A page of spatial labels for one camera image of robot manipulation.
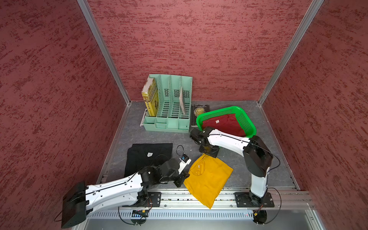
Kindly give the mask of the yellow t-shirt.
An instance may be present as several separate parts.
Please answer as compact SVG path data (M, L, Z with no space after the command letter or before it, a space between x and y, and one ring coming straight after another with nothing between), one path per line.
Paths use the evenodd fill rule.
M191 166L184 185L194 198L211 209L232 173L233 169L222 160L202 154Z

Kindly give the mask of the red t-shirt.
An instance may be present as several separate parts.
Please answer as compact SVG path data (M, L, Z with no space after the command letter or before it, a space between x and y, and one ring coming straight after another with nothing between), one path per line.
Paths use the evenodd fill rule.
M228 114L219 117L213 117L203 122L202 128L211 127L221 132L238 137L246 137L246 133L240 127L235 114Z

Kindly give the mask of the green plastic basket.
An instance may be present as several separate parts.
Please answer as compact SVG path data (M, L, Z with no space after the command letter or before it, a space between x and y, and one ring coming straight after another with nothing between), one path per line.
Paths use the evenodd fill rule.
M253 124L251 119L248 117L246 112L238 106L230 106L230 107L217 109L214 111L210 111L210 112L201 114L197 117L196 123L197 123L198 128L200 130L203 130L202 125L204 121L210 118L213 118L213 117L219 117L219 116L228 115L228 114L235 114L235 117L237 121L239 122L240 127L246 133L246 137L251 138L254 135L256 135L257 130L256 130L255 125Z

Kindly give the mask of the black t-shirt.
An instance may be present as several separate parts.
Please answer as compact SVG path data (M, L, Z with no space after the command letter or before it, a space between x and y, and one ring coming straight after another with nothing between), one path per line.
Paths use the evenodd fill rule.
M172 143L133 144L127 151L124 177L133 175L146 166L159 166L170 160Z

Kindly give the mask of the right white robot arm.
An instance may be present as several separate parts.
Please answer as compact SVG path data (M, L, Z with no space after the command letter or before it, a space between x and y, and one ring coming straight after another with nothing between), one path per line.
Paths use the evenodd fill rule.
M202 131L193 130L190 136L200 145L200 152L213 158L217 157L220 147L242 156L251 173L250 201L253 206L263 203L273 154L258 136L239 137L212 127L206 127Z

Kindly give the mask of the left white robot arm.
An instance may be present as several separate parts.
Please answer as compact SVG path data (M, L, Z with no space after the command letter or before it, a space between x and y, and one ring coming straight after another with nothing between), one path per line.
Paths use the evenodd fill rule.
M189 173L184 169L191 159L183 155L160 166L145 166L125 178L109 183L87 186L74 185L62 199L61 227L68 229L86 220L90 215L115 207L147 207L160 205L161 194L150 192L153 187L172 182L180 187Z

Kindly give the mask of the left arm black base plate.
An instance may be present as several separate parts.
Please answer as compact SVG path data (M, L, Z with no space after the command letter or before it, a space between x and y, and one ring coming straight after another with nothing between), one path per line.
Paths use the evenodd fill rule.
M161 192L139 192L138 201L131 205L130 207L159 207L161 203Z

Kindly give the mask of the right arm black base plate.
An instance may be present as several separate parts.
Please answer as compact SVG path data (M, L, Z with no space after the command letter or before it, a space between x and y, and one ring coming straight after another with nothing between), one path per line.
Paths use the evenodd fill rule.
M234 193L235 202L238 208L274 208L275 204L270 193L265 193L263 197L258 197L249 192Z

